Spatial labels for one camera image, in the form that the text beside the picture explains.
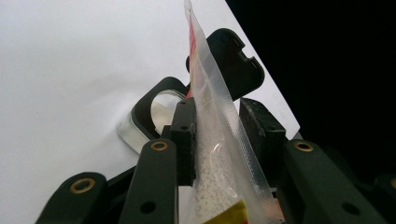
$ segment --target metal ring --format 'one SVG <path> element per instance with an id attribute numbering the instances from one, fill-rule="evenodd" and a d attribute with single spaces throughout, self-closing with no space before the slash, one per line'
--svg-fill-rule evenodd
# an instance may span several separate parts
<path id="1" fill-rule="evenodd" d="M 309 144 L 307 144 L 307 143 L 305 143 L 305 142 L 296 142 L 296 143 L 294 144 L 294 146 L 295 146 L 297 149 L 299 149 L 299 150 L 301 150 L 301 151 L 303 151 L 303 152 L 311 152 L 311 151 L 314 150 L 314 148 L 313 148 L 311 145 L 309 145 Z"/>
<path id="2" fill-rule="evenodd" d="M 396 189 L 396 178 L 391 179 L 390 184 L 393 186 L 394 189 Z"/>
<path id="3" fill-rule="evenodd" d="M 151 149 L 156 150 L 156 151 L 162 151 L 168 148 L 168 144 L 165 142 L 155 142 L 151 144 Z"/>
<path id="4" fill-rule="evenodd" d="M 78 185 L 83 182 L 88 182 L 88 185 L 86 187 L 84 187 L 83 189 L 79 189 Z M 82 178 L 80 180 L 77 180 L 76 182 L 74 182 L 72 184 L 72 186 L 70 186 L 70 191 L 72 191 L 72 193 L 75 193 L 75 194 L 80 194 L 80 193 L 84 193 L 84 192 L 87 192 L 88 190 L 92 189 L 94 185 L 95 185 L 94 179 Z"/>

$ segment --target plastic bag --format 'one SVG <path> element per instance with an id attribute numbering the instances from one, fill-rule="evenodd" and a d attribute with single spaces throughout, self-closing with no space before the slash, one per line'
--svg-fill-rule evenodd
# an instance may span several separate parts
<path id="1" fill-rule="evenodd" d="M 197 178 L 189 202 L 194 216 L 180 220 L 205 223 L 242 203 L 247 212 L 243 223 L 279 223 L 278 207 L 190 0 L 185 0 L 185 10 L 191 47 L 188 97 L 197 110 Z"/>

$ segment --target screw hole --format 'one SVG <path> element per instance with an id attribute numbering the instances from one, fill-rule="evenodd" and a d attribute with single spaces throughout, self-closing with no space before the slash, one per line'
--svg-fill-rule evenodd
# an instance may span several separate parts
<path id="1" fill-rule="evenodd" d="M 168 148 L 168 144 L 165 142 L 155 142 L 153 144 L 151 144 L 151 149 L 156 150 L 156 151 L 161 151 L 164 149 Z"/>
<path id="2" fill-rule="evenodd" d="M 361 210 L 359 210 L 359 208 L 357 208 L 352 203 L 342 203 L 342 207 L 344 208 L 344 210 L 352 215 L 358 216 L 361 214 Z"/>
<path id="3" fill-rule="evenodd" d="M 396 189 L 396 178 L 391 179 L 390 184 L 393 186 L 394 189 Z"/>
<path id="4" fill-rule="evenodd" d="M 80 194 L 87 192 L 88 190 L 92 189 L 95 185 L 95 180 L 92 178 L 82 178 L 77 180 L 70 186 L 70 191 L 75 194 Z"/>
<path id="5" fill-rule="evenodd" d="M 304 151 L 304 152 L 310 152 L 310 151 L 314 150 L 314 148 L 311 147 L 311 145 L 309 145 L 307 143 L 303 143 L 303 142 L 296 143 L 295 147 L 297 147 L 297 149 Z"/>
<path id="6" fill-rule="evenodd" d="M 144 214 L 150 214 L 155 210 L 155 203 L 154 202 L 146 202 L 140 206 L 140 211 Z"/>

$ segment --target white surface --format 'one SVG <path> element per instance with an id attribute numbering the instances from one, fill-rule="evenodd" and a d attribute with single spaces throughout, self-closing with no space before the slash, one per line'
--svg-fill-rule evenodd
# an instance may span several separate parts
<path id="1" fill-rule="evenodd" d="M 0 223 L 35 223 L 72 175 L 109 179 L 136 164 L 117 125 L 162 78 L 189 82 L 183 2 L 0 3 Z M 225 1 L 192 5 L 206 36 L 232 29 L 262 64 Z M 288 137 L 298 131 L 268 72 L 246 97 L 264 103 Z"/>

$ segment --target black background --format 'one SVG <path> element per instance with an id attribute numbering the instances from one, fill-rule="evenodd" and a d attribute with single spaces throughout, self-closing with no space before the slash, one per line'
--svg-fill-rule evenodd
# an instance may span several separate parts
<path id="1" fill-rule="evenodd" d="M 227 0 L 301 125 L 360 181 L 396 174 L 394 1 Z"/>

